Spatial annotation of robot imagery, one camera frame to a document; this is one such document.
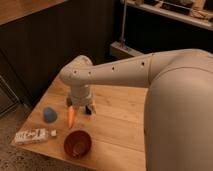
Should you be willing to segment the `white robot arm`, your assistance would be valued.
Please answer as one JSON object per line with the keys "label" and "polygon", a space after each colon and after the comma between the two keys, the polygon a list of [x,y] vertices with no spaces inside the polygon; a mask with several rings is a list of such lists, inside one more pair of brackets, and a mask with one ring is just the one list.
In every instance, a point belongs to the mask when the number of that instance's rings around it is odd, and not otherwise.
{"label": "white robot arm", "polygon": [[74,107],[92,85],[143,87],[147,171],[213,171],[213,54],[180,49],[94,65],[79,55],[60,70]]}

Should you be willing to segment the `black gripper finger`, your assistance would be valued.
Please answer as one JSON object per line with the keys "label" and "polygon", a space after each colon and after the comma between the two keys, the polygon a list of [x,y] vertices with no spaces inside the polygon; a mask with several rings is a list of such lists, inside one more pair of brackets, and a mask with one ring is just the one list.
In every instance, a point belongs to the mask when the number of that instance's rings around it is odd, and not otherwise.
{"label": "black gripper finger", "polygon": [[72,101],[70,98],[66,98],[66,105],[69,107],[69,106],[72,106]]}
{"label": "black gripper finger", "polygon": [[85,112],[87,115],[92,115],[92,110],[88,106],[85,106]]}

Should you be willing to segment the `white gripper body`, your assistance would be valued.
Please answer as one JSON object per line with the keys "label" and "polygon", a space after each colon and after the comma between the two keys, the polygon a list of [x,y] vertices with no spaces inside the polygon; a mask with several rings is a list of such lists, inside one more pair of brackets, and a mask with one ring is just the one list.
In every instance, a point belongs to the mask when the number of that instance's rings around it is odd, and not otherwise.
{"label": "white gripper body", "polygon": [[92,109],[94,107],[93,94],[89,85],[71,86],[68,98],[71,99],[75,108],[88,106]]}

